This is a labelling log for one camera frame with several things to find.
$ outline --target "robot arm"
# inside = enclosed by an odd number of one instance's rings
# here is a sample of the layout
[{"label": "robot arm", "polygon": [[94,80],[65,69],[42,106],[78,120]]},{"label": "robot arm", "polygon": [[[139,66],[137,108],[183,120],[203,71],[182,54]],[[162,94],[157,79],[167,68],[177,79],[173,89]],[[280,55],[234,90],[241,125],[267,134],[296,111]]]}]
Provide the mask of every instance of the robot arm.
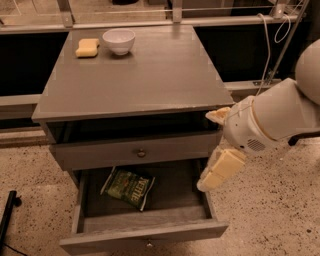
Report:
[{"label": "robot arm", "polygon": [[223,125],[230,148],[219,158],[213,152],[198,182],[199,190],[214,189],[241,169],[243,153],[262,154],[284,138],[320,131],[320,40],[303,52],[295,71],[296,80],[287,78],[231,109],[207,114]]}]

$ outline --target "drawer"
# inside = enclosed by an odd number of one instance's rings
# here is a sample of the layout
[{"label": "drawer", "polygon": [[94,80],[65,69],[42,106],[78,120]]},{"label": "drawer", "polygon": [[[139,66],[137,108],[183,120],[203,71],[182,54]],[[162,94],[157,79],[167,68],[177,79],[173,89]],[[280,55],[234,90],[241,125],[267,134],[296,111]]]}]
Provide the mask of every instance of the drawer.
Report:
[{"label": "drawer", "polygon": [[209,157],[219,144],[221,131],[56,144],[51,152],[63,170]]},{"label": "drawer", "polygon": [[155,177],[143,212],[100,195],[111,168],[82,171],[72,235],[60,246],[79,255],[220,237],[228,224],[217,221],[210,194],[196,189],[204,167],[200,163],[197,159],[129,166],[135,173]]}]

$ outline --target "wooden furniture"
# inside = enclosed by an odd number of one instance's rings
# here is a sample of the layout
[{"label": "wooden furniture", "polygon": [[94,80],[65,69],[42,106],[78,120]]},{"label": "wooden furniture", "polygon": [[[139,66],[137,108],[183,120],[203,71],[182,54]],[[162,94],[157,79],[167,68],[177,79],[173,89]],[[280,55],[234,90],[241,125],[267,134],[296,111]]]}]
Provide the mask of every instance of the wooden furniture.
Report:
[{"label": "wooden furniture", "polygon": [[[79,186],[72,236],[61,241],[71,255],[220,237],[227,228],[195,184],[221,137],[204,115],[232,98],[192,26],[132,29],[128,55],[102,44],[92,59],[76,58],[78,41],[105,30],[70,32],[33,114]],[[100,196],[112,166],[156,177],[144,212]]]}]

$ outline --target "drawer front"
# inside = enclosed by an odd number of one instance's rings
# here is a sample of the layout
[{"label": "drawer front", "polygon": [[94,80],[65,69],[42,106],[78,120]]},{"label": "drawer front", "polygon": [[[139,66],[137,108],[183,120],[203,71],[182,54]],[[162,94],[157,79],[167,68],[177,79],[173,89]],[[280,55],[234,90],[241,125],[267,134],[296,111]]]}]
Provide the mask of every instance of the drawer front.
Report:
[{"label": "drawer front", "polygon": [[181,137],[108,143],[70,143],[51,146],[63,170],[152,163],[208,157],[218,145],[221,131]]},{"label": "drawer front", "polygon": [[77,235],[60,241],[60,246],[70,255],[152,248],[168,242],[183,242],[220,237],[228,224],[213,220],[156,226],[152,229],[128,230],[118,233],[97,232]]}]

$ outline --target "cable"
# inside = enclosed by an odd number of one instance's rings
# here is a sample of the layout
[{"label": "cable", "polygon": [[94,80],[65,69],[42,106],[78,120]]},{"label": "cable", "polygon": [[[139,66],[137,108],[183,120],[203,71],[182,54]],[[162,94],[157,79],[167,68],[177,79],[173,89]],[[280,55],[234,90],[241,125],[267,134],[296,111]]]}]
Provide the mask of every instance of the cable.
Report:
[{"label": "cable", "polygon": [[271,57],[271,49],[270,49],[270,41],[269,41],[267,22],[266,22],[266,19],[264,18],[264,16],[261,13],[258,13],[258,16],[263,20],[263,23],[264,23],[264,31],[265,31],[265,34],[266,34],[267,46],[268,46],[268,59],[267,59],[266,65],[264,66],[264,71],[263,71],[263,75],[262,75],[262,78],[261,78],[260,88],[259,88],[256,96],[260,93],[261,88],[264,85],[264,77],[266,75],[267,68],[268,68],[269,61],[270,61],[270,57]]},{"label": "cable", "polygon": [[19,253],[21,255],[24,255],[24,256],[28,256],[27,254],[23,253],[23,252],[20,252],[18,251],[17,249],[14,249],[12,248],[10,245],[7,245],[6,243],[3,243],[4,246],[8,247],[9,249],[11,249],[12,251],[16,252],[16,253]]},{"label": "cable", "polygon": [[[299,2],[299,3],[296,5],[296,7],[291,11],[291,13],[289,13],[289,15],[291,15],[292,13],[294,13],[294,11],[295,11],[299,6],[301,6],[302,2],[303,2],[303,0],[300,0],[300,2]],[[287,37],[287,35],[288,35],[288,33],[289,33],[290,29],[291,29],[291,20],[290,20],[289,16],[286,15],[286,14],[284,14],[283,16],[285,16],[285,17],[287,18],[287,20],[288,20],[288,22],[289,22],[289,26],[288,26],[288,29],[287,29],[287,32],[285,33],[285,35],[284,35],[280,40],[277,40],[278,33],[280,32],[280,30],[281,30],[281,28],[283,27],[284,23],[286,23],[286,20],[284,20],[284,21],[282,22],[281,26],[278,28],[276,34],[274,35],[274,42],[277,43],[277,44],[280,43],[281,41],[283,41],[283,39],[285,39],[285,38]]]},{"label": "cable", "polygon": [[280,32],[281,28],[283,27],[285,21],[282,22],[281,26],[278,28],[276,34],[274,35],[274,42],[277,43],[277,44],[280,43],[283,39],[285,39],[287,37],[287,35],[288,35],[289,31],[290,31],[290,28],[291,28],[291,20],[290,20],[289,16],[286,15],[286,14],[284,14],[283,16],[285,16],[287,18],[287,20],[288,20],[288,24],[289,24],[288,25],[288,30],[280,40],[277,40],[278,33]]}]

